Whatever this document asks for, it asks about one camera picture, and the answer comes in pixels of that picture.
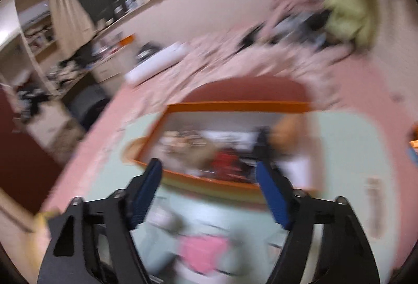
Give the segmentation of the light green hanging garment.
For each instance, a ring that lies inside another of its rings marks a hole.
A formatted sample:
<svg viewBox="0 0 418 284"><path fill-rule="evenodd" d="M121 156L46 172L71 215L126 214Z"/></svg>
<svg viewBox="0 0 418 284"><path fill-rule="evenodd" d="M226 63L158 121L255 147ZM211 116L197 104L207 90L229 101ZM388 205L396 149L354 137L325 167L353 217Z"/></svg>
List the light green hanging garment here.
<svg viewBox="0 0 418 284"><path fill-rule="evenodd" d="M361 48L373 45L378 28L376 0L324 0L324 7L330 11L326 30L331 35Z"/></svg>

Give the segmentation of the white paper roll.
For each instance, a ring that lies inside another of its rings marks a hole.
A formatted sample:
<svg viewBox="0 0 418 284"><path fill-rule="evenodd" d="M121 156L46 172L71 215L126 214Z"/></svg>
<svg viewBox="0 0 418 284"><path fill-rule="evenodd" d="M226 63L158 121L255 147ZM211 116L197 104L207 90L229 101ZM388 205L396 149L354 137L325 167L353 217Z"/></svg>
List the white paper roll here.
<svg viewBox="0 0 418 284"><path fill-rule="evenodd" d="M125 81L130 86L138 86L151 79L160 72L181 62L191 51L185 43L173 43L172 45L153 54L137 67L125 75Z"/></svg>

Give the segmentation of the white drawer cabinet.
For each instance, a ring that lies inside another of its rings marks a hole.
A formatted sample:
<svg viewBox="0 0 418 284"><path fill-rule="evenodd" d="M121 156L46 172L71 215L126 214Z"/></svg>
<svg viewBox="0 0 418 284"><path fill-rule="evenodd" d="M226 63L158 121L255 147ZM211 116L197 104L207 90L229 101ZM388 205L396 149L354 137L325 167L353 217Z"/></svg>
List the white drawer cabinet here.
<svg viewBox="0 0 418 284"><path fill-rule="evenodd" d="M125 75L136 66L139 47L129 43L98 61L91 73L94 79L111 94L116 93L125 81Z"/></svg>

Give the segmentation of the orange gradient storage box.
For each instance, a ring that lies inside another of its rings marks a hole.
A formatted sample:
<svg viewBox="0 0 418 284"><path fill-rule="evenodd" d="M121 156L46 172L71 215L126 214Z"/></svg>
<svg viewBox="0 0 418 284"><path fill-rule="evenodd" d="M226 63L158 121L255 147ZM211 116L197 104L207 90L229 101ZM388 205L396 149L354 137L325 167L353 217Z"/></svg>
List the orange gradient storage box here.
<svg viewBox="0 0 418 284"><path fill-rule="evenodd" d="M253 149L262 130L270 157L295 188L324 187L322 152L310 105L299 101L215 101L168 106L127 160L158 158L163 184L216 198L263 203Z"/></svg>

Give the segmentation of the pile of clothes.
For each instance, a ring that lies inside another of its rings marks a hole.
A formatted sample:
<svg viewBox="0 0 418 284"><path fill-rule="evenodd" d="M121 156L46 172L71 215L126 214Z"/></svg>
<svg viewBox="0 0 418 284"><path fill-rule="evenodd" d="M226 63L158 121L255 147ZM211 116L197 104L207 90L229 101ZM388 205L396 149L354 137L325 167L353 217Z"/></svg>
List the pile of clothes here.
<svg viewBox="0 0 418 284"><path fill-rule="evenodd" d="M354 45L337 38L326 28L331 14L321 0L274 0L269 18L250 29L237 50L240 52L255 44L289 43L317 53L333 48L345 57L354 52Z"/></svg>

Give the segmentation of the small orange box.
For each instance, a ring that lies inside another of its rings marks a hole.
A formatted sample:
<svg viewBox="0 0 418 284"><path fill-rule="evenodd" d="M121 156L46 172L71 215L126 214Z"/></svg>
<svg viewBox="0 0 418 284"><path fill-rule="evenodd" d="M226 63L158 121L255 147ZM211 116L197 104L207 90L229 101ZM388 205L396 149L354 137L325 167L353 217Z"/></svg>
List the small orange box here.
<svg viewBox="0 0 418 284"><path fill-rule="evenodd" d="M131 34L119 40L119 46L123 47L135 42L135 35Z"/></svg>

